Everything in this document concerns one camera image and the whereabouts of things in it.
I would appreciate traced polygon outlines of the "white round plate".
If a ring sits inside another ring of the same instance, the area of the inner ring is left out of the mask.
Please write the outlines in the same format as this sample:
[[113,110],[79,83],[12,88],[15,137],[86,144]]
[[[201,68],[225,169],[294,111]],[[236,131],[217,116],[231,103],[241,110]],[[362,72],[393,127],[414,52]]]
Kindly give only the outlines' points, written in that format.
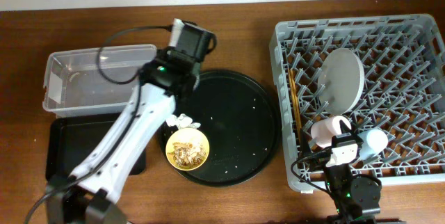
[[332,115],[351,111],[358,103],[364,89],[364,67],[359,57],[346,48],[335,49],[323,61],[318,77],[318,96],[327,102],[325,110]]

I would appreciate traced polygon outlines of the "light blue plastic cup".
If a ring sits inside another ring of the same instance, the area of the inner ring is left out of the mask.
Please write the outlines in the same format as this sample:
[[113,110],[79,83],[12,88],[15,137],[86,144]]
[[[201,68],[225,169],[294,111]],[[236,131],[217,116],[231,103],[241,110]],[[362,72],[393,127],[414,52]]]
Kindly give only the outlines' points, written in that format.
[[359,151],[361,160],[374,157],[383,151],[389,142],[386,133],[381,129],[370,129],[358,134],[358,136],[363,140],[362,147]]

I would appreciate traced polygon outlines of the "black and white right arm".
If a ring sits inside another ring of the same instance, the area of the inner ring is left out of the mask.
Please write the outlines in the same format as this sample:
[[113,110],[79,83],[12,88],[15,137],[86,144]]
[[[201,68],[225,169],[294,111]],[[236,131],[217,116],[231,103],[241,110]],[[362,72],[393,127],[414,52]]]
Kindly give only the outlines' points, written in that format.
[[382,182],[371,175],[352,174],[349,165],[324,167],[325,186],[337,208],[332,224],[376,224]]

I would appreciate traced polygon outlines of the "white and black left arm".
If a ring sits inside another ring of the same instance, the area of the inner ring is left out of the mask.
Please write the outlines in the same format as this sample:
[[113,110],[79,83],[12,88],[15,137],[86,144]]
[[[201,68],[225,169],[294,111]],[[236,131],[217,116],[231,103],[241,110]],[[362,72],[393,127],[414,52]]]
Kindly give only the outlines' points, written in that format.
[[127,105],[96,148],[66,179],[55,177],[42,198],[49,223],[126,223],[117,206],[125,182],[178,99],[197,87],[201,65],[146,63]]

